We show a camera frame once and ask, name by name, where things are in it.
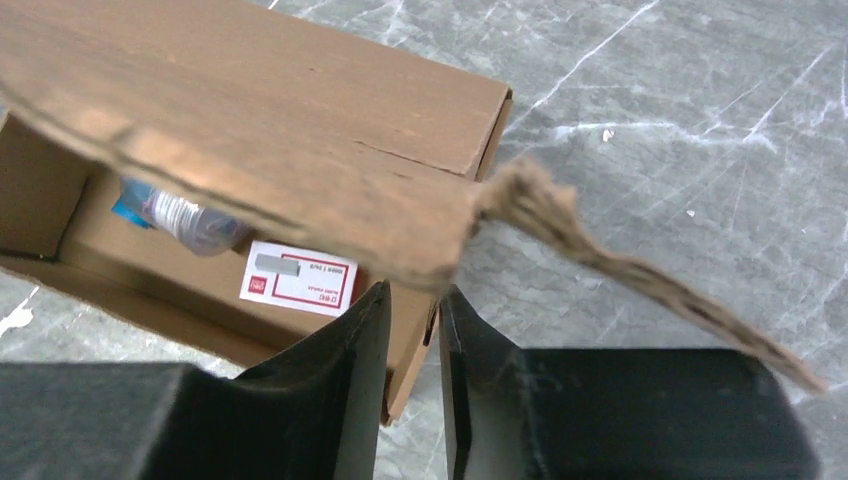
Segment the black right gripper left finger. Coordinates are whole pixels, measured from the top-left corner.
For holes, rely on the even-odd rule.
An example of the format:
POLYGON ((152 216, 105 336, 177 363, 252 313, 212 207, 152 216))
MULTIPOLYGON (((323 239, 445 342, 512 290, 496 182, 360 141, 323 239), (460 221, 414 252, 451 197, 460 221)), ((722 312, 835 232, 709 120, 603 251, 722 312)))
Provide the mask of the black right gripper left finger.
POLYGON ((228 379, 188 363, 5 363, 5 479, 369 479, 390 285, 228 379))

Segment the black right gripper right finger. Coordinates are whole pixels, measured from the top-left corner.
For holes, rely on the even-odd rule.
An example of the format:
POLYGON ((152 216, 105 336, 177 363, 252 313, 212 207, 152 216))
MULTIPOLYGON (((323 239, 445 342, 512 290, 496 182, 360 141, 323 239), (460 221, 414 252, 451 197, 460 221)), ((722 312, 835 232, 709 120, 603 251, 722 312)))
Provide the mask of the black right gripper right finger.
POLYGON ((453 479, 815 479, 778 380, 721 348, 522 348, 440 305, 453 479))

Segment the small red white box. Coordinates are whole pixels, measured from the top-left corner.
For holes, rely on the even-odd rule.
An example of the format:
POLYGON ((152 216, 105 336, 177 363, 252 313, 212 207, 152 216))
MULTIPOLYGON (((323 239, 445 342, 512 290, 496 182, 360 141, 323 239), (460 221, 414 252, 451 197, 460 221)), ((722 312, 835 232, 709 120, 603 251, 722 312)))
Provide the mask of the small red white box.
POLYGON ((323 252, 254 241, 239 298, 337 317, 351 305, 358 263, 323 252))

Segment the clear plastic jar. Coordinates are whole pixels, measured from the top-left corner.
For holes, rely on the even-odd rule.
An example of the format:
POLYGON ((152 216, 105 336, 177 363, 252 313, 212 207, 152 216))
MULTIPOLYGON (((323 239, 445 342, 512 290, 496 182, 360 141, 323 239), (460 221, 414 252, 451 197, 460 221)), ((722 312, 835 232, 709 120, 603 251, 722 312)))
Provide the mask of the clear plastic jar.
POLYGON ((211 257, 236 246, 250 228, 213 207, 151 188, 141 203, 141 213, 152 224, 177 239, 192 253, 211 257))

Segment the brown cardboard box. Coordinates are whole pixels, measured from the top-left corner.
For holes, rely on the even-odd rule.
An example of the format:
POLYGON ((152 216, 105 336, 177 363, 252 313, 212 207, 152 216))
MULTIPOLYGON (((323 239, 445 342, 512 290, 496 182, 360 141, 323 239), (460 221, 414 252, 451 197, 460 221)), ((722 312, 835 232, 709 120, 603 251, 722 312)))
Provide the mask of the brown cardboard box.
POLYGON ((381 420, 408 397, 437 299, 484 221, 633 288, 798 386, 826 384, 729 309, 596 245, 576 192, 492 161, 508 85, 245 1, 1 5, 1 267, 244 365, 334 317, 239 298, 254 241, 358 263, 400 308, 381 420), (111 212, 120 178, 248 234, 201 257, 111 212))

